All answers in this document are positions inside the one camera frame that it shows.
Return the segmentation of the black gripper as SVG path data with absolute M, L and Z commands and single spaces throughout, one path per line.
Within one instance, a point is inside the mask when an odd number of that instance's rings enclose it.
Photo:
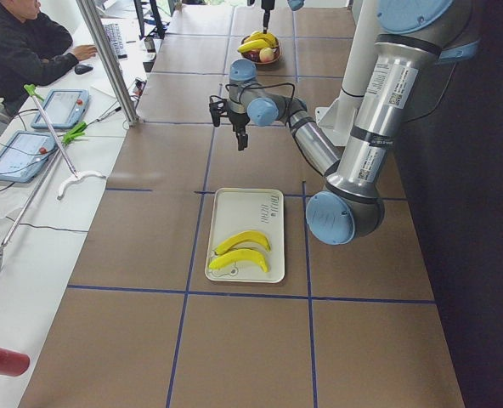
M 248 135 L 246 125 L 249 123 L 249 117 L 246 113 L 231 111 L 229 121 L 232 124 L 233 131 L 236 133 L 238 150 L 243 150 L 248 146 Z
M 270 11 L 274 10 L 275 0 L 261 0 L 261 9 L 263 10 L 263 33 L 268 32 Z

